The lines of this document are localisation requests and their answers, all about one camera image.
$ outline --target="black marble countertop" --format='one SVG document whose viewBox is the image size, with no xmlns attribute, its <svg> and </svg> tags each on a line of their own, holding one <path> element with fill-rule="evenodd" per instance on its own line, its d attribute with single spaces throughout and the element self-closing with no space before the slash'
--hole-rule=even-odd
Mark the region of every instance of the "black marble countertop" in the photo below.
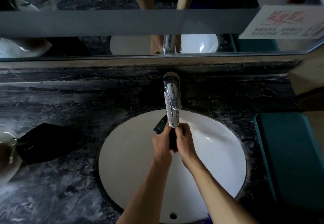
<svg viewBox="0 0 324 224">
<path fill-rule="evenodd" d="M 181 79 L 184 110 L 226 125 L 241 141 L 247 177 L 237 199 L 249 210 L 272 197 L 253 125 L 261 112 L 296 111 L 286 72 L 298 61 L 201 66 L 0 70 L 0 127 L 23 134 L 46 122 L 78 129 L 75 150 L 23 165 L 0 188 L 0 223 L 115 223 L 120 212 L 100 186 L 97 159 L 114 128 L 164 109 L 162 76 Z"/>
</svg>

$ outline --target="dark object in hands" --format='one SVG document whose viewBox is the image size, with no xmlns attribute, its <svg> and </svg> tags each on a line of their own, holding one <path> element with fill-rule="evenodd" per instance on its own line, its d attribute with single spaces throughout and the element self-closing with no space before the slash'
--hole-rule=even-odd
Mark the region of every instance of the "dark object in hands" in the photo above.
<svg viewBox="0 0 324 224">
<path fill-rule="evenodd" d="M 76 139 L 74 129 L 42 123 L 18 139 L 16 150 L 26 164 L 47 162 L 71 152 Z"/>
<path fill-rule="evenodd" d="M 156 127 L 154 128 L 154 131 L 159 135 L 162 134 L 165 124 L 168 123 L 168 116 L 165 115 L 160 122 L 156 125 Z M 173 150 L 174 152 L 178 151 L 177 148 L 177 135 L 176 135 L 176 131 L 174 130 L 174 128 L 171 129 L 170 133 L 169 133 L 169 139 L 170 139 L 170 145 L 169 148 L 170 150 Z"/>
</svg>

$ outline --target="faucet handle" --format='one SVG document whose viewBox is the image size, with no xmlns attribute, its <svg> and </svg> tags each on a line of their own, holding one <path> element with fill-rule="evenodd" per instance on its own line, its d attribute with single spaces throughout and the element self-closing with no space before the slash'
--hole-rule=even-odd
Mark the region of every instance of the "faucet handle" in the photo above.
<svg viewBox="0 0 324 224">
<path fill-rule="evenodd" d="M 180 90 L 175 83 L 167 84 L 167 93 L 170 99 L 170 104 L 174 110 L 181 109 Z"/>
</svg>

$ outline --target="reflected sink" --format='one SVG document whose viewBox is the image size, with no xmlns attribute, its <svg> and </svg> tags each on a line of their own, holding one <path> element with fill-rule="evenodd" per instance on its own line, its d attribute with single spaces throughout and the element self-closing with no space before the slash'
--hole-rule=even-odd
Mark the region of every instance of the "reflected sink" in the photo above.
<svg viewBox="0 0 324 224">
<path fill-rule="evenodd" d="M 119 125 L 104 142 L 99 155 L 99 176 L 107 194 L 125 209 L 143 183 L 153 159 L 152 137 L 166 114 L 156 110 Z M 188 123 L 197 154 L 214 178 L 235 197 L 245 180 L 245 155 L 239 140 L 223 124 L 206 116 L 180 110 Z M 179 153 L 172 164 L 163 196 L 160 223 L 188 223 L 207 218 L 207 208 Z"/>
<path fill-rule="evenodd" d="M 110 51 L 113 55 L 150 55 L 151 38 L 149 35 L 112 36 Z M 182 54 L 215 53 L 218 49 L 216 34 L 181 35 Z"/>
</svg>

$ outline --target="faucet spout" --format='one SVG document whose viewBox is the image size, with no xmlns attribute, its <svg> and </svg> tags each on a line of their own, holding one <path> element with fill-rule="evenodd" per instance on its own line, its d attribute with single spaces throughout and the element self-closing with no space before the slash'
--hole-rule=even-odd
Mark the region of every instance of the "faucet spout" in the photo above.
<svg viewBox="0 0 324 224">
<path fill-rule="evenodd" d="M 179 125 L 179 110 L 181 109 L 180 78 L 175 72 L 163 76 L 164 100 L 170 127 Z"/>
</svg>

